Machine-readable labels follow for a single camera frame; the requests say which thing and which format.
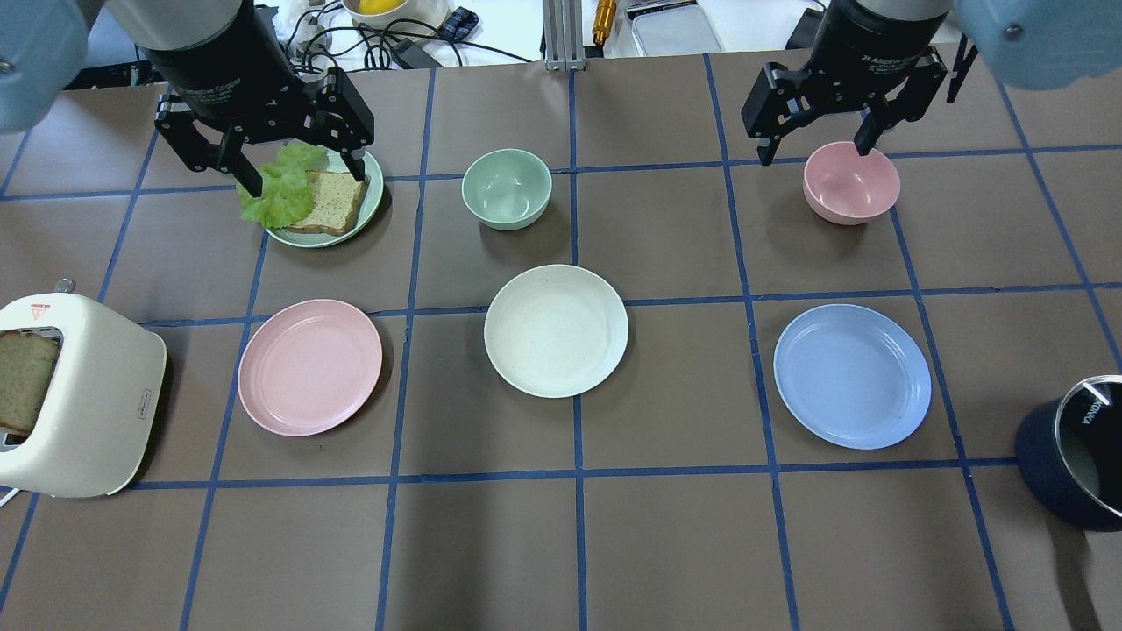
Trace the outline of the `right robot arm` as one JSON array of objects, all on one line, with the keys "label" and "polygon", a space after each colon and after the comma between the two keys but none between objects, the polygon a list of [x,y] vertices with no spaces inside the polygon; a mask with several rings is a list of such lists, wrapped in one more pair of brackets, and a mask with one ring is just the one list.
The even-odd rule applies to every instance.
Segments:
[{"label": "right robot arm", "polygon": [[862,112],[855,148],[919,121],[942,85],[956,100],[975,60],[1019,89],[1063,89],[1119,68],[1118,1],[831,1],[802,67],[761,68],[742,106],[760,163],[789,132]]}]

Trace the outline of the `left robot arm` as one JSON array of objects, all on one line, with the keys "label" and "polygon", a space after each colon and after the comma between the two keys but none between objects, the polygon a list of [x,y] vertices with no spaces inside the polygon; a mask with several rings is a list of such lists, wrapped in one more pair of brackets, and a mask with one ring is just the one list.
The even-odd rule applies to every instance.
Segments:
[{"label": "left robot arm", "polygon": [[242,147],[295,139],[366,177],[375,117],[352,80],[339,67],[300,77],[252,1],[4,1],[3,132],[40,124],[79,75],[102,11],[168,82],[153,124],[188,170],[227,173],[258,196],[263,176]]}]

